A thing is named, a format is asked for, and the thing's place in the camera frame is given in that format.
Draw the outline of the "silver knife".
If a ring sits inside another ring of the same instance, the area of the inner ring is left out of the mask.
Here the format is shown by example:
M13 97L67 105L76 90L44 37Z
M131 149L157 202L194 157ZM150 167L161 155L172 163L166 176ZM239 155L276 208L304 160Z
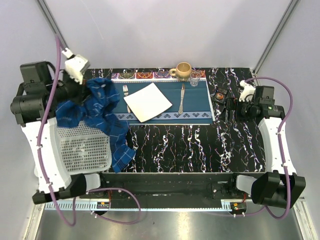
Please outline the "silver knife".
M179 110L178 110L179 115L181 115L183 113L184 95L185 95L185 84L183 83L181 86L181 91L180 91L180 105L179 105Z

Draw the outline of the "silver fork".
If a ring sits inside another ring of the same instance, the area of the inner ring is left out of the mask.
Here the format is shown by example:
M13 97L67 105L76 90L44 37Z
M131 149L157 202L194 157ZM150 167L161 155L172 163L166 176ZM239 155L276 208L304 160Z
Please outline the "silver fork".
M127 97L127 96L129 95L128 86L127 86L127 85L123 85L123 86L122 86L122 90L123 90L124 96ZM129 107L128 105L126 105L126 107L127 107L127 112L128 112L128 113L131 113L130 107Z

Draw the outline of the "blue patterned placemat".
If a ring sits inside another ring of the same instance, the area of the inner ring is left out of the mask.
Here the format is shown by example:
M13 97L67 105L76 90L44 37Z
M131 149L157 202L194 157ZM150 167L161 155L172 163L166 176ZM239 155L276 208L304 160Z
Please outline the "blue patterned placemat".
M197 86L182 82L167 70L112 73L120 94L114 109L131 125L210 125L215 120L205 70Z

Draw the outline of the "tan ceramic mug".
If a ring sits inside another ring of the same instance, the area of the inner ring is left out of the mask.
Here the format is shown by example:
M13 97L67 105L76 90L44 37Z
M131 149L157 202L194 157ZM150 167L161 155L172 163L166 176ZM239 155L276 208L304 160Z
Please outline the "tan ceramic mug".
M172 77L175 77L179 81L183 81L183 82L190 80L191 72L192 72L192 67L187 62L181 62L176 66L176 68L172 68L169 70L169 74Z

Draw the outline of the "small clear glass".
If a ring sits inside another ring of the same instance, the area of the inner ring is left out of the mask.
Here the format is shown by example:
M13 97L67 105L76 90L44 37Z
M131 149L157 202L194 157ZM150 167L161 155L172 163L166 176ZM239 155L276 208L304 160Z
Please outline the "small clear glass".
M192 71L190 74L190 85L196 87L200 81L201 73L199 71Z

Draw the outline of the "white square plate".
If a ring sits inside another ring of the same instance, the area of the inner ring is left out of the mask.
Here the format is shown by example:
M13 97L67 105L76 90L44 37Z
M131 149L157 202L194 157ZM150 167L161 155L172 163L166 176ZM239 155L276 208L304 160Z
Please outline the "white square plate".
M124 101L141 123L151 120L173 106L155 83L125 96Z

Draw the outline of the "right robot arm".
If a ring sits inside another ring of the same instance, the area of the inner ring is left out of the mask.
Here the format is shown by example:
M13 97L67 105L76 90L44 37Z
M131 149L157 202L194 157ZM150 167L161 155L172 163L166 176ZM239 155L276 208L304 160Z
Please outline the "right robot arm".
M286 112L275 104L274 87L240 84L238 98L228 98L227 112L234 112L237 122L255 122L261 133L265 154L265 173L255 178L239 174L227 185L228 195L239 198L244 193L258 205L291 209L306 187L292 163L286 139Z

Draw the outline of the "white plastic basket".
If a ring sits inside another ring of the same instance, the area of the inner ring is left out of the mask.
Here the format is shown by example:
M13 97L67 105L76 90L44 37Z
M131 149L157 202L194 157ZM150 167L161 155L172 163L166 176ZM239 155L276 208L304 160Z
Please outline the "white plastic basket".
M54 118L41 135L41 156L47 175L91 174L107 171L112 164L110 137L81 121L72 128L59 127Z

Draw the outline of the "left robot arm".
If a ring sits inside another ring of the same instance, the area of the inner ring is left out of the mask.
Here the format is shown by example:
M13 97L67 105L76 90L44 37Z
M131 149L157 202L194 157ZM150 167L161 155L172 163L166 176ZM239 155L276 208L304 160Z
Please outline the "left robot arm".
M56 108L58 104L70 100L80 106L89 97L86 85L80 85L62 72L62 80L57 82L53 97L50 96L54 80L50 71L56 68L48 61L25 63L20 66L23 82L19 85L10 110L21 126L30 145L38 189L32 196L33 203L44 204L64 200L90 192L97 198L108 193L106 183L98 174L69 173L64 164L60 139L57 134Z

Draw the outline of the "blue plaid shirt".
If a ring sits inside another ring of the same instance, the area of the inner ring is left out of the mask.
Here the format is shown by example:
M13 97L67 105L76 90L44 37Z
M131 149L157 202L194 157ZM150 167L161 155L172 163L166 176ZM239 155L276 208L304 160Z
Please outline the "blue plaid shirt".
M136 152L126 142L129 124L119 120L114 108L120 101L120 94L110 78L92 78L86 83L90 96L82 105L71 100L58 104L55 113L57 125L74 128L83 121L88 127L98 129L109 136L112 169L121 172L134 158Z

